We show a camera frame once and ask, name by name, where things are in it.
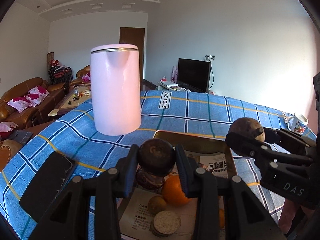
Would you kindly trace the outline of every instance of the gray cloth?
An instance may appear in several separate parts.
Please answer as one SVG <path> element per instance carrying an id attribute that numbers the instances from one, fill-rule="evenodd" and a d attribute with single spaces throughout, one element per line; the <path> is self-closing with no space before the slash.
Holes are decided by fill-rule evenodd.
<path id="1" fill-rule="evenodd" d="M 8 139 L 16 141 L 16 142 L 20 143 L 21 145 L 25 145 L 30 140 L 30 137 L 32 135 L 33 135 L 32 132 L 14 130 Z"/>

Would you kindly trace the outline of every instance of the coffee table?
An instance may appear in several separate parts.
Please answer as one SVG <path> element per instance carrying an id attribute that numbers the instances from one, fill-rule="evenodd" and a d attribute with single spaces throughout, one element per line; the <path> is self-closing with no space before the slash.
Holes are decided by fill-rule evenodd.
<path id="1" fill-rule="evenodd" d="M 79 105 L 81 105 L 86 100 L 90 99 L 91 96 L 83 95 L 79 98 L 79 100 L 73 101 L 73 98 L 75 97 L 75 90 L 78 90 L 79 92 L 83 92 L 85 90 L 88 90 L 90 87 L 75 87 L 71 92 L 69 92 L 57 105 L 52 111 L 48 114 L 48 116 L 56 116 L 56 115 L 64 115 L 71 110 L 77 108 Z"/>

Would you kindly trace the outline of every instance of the television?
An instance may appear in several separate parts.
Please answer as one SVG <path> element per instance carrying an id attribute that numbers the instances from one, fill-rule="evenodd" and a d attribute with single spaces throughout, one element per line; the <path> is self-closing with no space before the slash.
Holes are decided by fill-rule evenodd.
<path id="1" fill-rule="evenodd" d="M 177 84 L 194 92 L 208 92 L 210 70 L 211 62 L 179 58 Z"/>

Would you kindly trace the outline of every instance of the tv screen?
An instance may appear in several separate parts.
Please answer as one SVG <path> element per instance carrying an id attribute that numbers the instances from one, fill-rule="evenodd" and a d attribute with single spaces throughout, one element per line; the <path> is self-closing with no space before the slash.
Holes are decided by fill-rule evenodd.
<path id="1" fill-rule="evenodd" d="M 210 79 L 211 62 L 179 58 L 178 82 L 207 92 Z"/>

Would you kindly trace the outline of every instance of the brown leather sofa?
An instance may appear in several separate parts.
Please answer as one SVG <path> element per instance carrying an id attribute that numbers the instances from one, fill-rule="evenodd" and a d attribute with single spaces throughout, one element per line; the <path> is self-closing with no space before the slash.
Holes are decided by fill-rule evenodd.
<path id="1" fill-rule="evenodd" d="M 36 107 L 30 107 L 19 113 L 13 107 L 7 105 L 13 98 L 25 96 L 35 86 L 42 86 L 50 94 Z M 17 129 L 22 130 L 49 120 L 48 114 L 64 98 L 67 90 L 66 83 L 48 85 L 46 80 L 36 77 L 26 80 L 9 89 L 0 99 L 0 122 L 14 122 Z"/>
<path id="2" fill-rule="evenodd" d="M 43 124 L 39 124 L 33 127 L 29 127 L 24 129 L 24 131 L 28 131 L 32 133 L 30 140 L 38 135 L 42 130 L 47 128 L 51 122 L 46 122 Z M 4 169 L 4 167 L 9 163 L 9 161 L 21 150 L 23 146 L 20 143 L 17 143 L 13 140 L 0 140 L 0 172 Z"/>
<path id="3" fill-rule="evenodd" d="M 90 65 L 85 66 L 83 69 L 80 69 L 76 74 L 76 79 L 70 82 L 69 84 L 69 91 L 73 90 L 75 87 L 83 87 L 83 86 L 90 86 L 91 82 L 85 82 L 81 77 L 85 74 L 90 72 Z"/>

